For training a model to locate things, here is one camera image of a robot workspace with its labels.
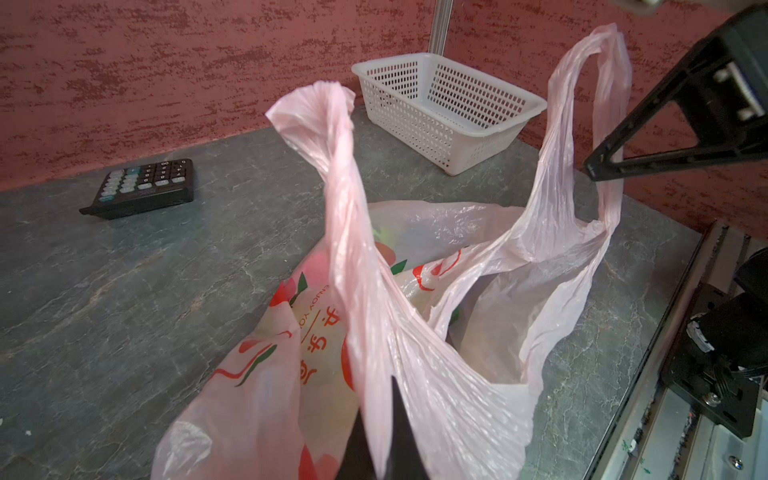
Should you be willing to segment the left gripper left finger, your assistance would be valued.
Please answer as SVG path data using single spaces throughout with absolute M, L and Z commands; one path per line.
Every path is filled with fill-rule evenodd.
M 376 480 L 362 415 L 357 414 L 347 441 L 336 480 Z

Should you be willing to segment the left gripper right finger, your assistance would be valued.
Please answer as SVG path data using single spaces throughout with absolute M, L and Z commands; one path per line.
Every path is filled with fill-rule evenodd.
M 391 378 L 391 385 L 392 438 L 384 478 L 387 480 L 429 480 L 395 377 Z

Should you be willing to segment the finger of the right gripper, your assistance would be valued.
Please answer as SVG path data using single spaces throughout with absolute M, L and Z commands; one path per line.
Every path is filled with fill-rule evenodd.
M 741 150 L 729 116 L 725 55 L 715 35 L 699 41 L 594 149 L 584 163 L 594 181 L 762 161 Z

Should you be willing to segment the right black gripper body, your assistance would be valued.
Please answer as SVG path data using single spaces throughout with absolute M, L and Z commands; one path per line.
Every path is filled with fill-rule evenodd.
M 767 3 L 731 16 L 716 31 L 725 55 L 729 116 L 741 150 L 767 149 Z

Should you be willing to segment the pink plastic bag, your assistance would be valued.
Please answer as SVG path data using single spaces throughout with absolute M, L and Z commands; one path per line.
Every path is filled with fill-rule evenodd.
M 574 205 L 574 89 L 598 81 L 593 139 L 625 117 L 632 67 L 617 26 L 593 30 L 548 82 L 547 127 L 523 207 L 369 203 L 353 155 L 354 93 L 318 81 L 268 119 L 324 184 L 325 233 L 256 328 L 158 444 L 155 479 L 333 479 L 362 415 L 385 479 L 395 377 L 429 479 L 515 479 L 542 371 L 579 320 L 620 222 L 623 184 Z

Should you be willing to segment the white plastic basket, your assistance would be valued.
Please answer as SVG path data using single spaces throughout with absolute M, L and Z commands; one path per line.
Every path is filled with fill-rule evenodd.
M 508 148 L 543 98 L 431 53 L 357 63 L 369 119 L 450 176 Z

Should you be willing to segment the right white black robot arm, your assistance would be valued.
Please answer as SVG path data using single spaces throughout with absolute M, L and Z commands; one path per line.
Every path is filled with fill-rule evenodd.
M 668 103 L 675 103 L 697 143 L 619 161 L 618 151 Z M 693 48 L 586 159 L 595 182 L 655 175 L 767 157 L 767 5 L 732 16 Z M 688 336 L 723 356 L 740 374 L 767 372 L 767 252 L 736 271 L 742 293 L 689 322 Z

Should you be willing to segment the black calculator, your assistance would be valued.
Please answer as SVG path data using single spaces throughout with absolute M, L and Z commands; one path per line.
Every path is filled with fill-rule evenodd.
M 181 158 L 110 172 L 92 203 L 79 212 L 112 220 L 193 200 L 194 163 L 189 158 Z

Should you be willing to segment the aluminium front rail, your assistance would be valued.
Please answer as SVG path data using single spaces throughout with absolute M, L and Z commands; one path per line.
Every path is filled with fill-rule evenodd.
M 722 222 L 697 246 L 657 327 L 620 409 L 590 467 L 588 479 L 764 479 L 767 476 L 767 373 L 752 435 L 739 439 L 699 413 L 662 383 L 660 374 L 679 336 L 695 291 L 709 284 L 729 296 L 742 293 L 739 267 L 767 244 Z

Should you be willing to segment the right aluminium corner post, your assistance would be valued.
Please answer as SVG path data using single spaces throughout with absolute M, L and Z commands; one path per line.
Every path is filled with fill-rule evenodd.
M 428 52 L 443 55 L 449 33 L 453 0 L 437 0 L 435 2 L 432 29 L 429 38 Z

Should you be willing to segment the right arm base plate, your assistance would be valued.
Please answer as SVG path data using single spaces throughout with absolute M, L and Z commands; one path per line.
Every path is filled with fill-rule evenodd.
M 752 435 L 767 373 L 767 287 L 732 297 L 704 284 L 694 293 L 661 369 L 662 383 L 737 438 Z

